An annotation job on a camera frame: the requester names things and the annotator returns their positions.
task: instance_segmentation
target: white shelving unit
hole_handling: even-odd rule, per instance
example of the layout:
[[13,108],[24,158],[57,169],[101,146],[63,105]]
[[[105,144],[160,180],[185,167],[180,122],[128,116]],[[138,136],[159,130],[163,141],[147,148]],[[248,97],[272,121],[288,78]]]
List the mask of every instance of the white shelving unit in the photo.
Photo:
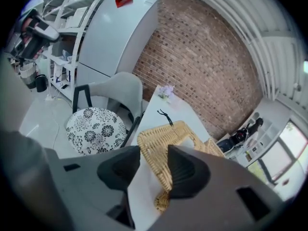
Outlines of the white shelving unit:
[[[85,36],[87,32],[87,26],[91,21],[94,13],[98,9],[99,5],[103,2],[103,0],[50,0],[46,3],[43,9],[43,17],[48,21],[54,22],[55,29],[58,30],[60,35],[73,35],[76,37],[74,43],[74,49],[72,52],[72,62],[69,64],[65,64],[63,67],[71,71],[71,81],[63,80],[61,82],[55,83],[53,80],[53,76],[51,76],[51,66],[53,62],[57,62],[59,59],[57,56],[52,54],[52,47],[48,47],[48,50],[43,52],[43,55],[47,57],[49,60],[49,70],[48,70],[48,80],[49,87],[54,85],[64,96],[66,96],[70,101],[73,101],[74,97],[74,89],[75,89],[75,70],[77,69],[77,53],[80,47],[80,42],[83,36]],[[88,10],[81,22],[80,27],[71,27],[71,28],[59,28],[60,27],[60,19],[67,18],[71,15],[74,15],[76,9],[88,7]],[[62,89],[62,86],[65,84],[69,85],[65,89]]]
[[[254,124],[259,118],[259,112],[254,112],[251,117],[245,122],[241,128],[246,127],[248,123],[250,125]],[[258,129],[258,139],[254,148],[248,151],[242,151],[241,153],[237,151],[231,151],[228,155],[229,158],[234,158],[243,167],[247,167],[256,161],[263,153],[271,146],[272,142],[279,136],[279,130],[275,128],[273,123],[263,118],[263,125]]]

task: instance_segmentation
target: white table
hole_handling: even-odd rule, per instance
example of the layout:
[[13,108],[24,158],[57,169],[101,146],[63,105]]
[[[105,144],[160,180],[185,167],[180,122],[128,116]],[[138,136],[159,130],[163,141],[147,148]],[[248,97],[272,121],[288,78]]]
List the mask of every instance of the white table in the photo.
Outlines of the white table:
[[[173,122],[184,121],[202,142],[207,141],[210,136],[189,104],[177,96],[168,104],[157,96],[159,88],[160,86],[156,87],[131,145],[137,145],[137,136],[141,131],[168,124],[167,118],[157,112],[160,109],[167,113]],[[159,218],[160,213],[154,206],[154,200],[161,190],[159,181],[141,154],[140,167],[128,187],[129,206],[137,231],[149,229]]]

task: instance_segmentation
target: brick wall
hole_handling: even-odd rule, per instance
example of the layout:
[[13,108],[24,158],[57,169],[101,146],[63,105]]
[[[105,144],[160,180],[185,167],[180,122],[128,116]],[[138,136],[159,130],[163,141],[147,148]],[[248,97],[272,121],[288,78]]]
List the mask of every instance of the brick wall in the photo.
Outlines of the brick wall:
[[160,0],[159,25],[134,74],[150,100],[175,86],[214,138],[235,131],[262,98],[251,56],[231,26],[200,0]]

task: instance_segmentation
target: black cord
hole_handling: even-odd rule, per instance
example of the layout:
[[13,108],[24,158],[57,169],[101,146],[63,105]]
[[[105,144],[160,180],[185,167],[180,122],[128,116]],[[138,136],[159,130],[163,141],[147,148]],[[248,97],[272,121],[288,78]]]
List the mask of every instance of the black cord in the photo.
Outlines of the black cord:
[[168,119],[168,122],[169,122],[170,126],[172,126],[172,127],[173,127],[173,122],[171,121],[171,119],[170,119],[170,117],[168,116],[168,114],[167,114],[167,113],[165,113],[165,112],[164,112],[164,111],[162,111],[162,110],[160,110],[160,111],[161,111],[161,113],[157,110],[157,112],[158,112],[160,115],[163,115],[163,116],[167,117],[167,119]]

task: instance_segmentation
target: wicker basket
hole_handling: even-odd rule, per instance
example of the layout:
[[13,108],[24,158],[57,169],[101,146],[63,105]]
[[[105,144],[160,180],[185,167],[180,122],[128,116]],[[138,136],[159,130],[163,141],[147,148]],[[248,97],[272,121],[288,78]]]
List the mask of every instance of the wicker basket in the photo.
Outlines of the wicker basket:
[[187,138],[193,141],[195,150],[224,157],[212,139],[202,143],[183,121],[174,122],[173,127],[167,124],[142,131],[138,135],[137,142],[141,152],[164,189],[154,202],[160,212],[168,207],[169,192],[172,189],[172,177],[167,164],[168,145],[180,145]]

